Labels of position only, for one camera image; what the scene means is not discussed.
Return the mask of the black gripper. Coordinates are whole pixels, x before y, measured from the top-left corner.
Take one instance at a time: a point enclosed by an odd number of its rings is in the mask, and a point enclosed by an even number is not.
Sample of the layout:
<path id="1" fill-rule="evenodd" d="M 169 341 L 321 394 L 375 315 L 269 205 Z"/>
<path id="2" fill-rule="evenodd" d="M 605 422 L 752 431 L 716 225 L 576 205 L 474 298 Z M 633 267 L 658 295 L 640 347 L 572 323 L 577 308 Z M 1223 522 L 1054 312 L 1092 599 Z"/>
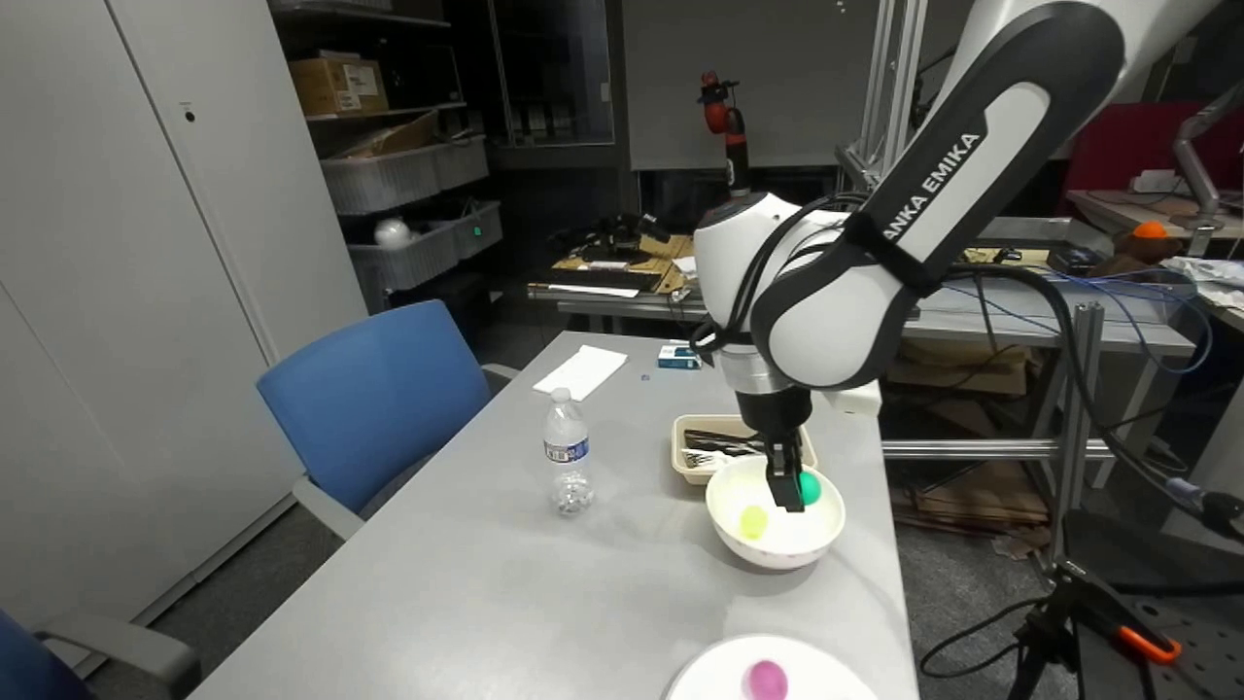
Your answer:
<path id="1" fill-rule="evenodd" d="M 802 444 L 795 431 L 813 416 L 805 387 L 742 394 L 738 411 L 767 447 L 767 485 L 786 514 L 802 514 Z"/>

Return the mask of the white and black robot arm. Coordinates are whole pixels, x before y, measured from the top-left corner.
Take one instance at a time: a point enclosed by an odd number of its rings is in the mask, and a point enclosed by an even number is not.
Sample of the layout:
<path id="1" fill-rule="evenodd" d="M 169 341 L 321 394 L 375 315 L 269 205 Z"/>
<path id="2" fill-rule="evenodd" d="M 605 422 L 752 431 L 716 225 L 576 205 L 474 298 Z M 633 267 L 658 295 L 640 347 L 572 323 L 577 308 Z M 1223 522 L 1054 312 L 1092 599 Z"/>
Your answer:
<path id="1" fill-rule="evenodd" d="M 807 505 L 802 422 L 813 387 L 853 387 L 894 356 L 917 298 L 1114 93 L 1146 0 L 980 0 L 930 118 L 852 211 L 738 194 L 697 225 L 716 360 L 761 441 L 767 490 Z"/>

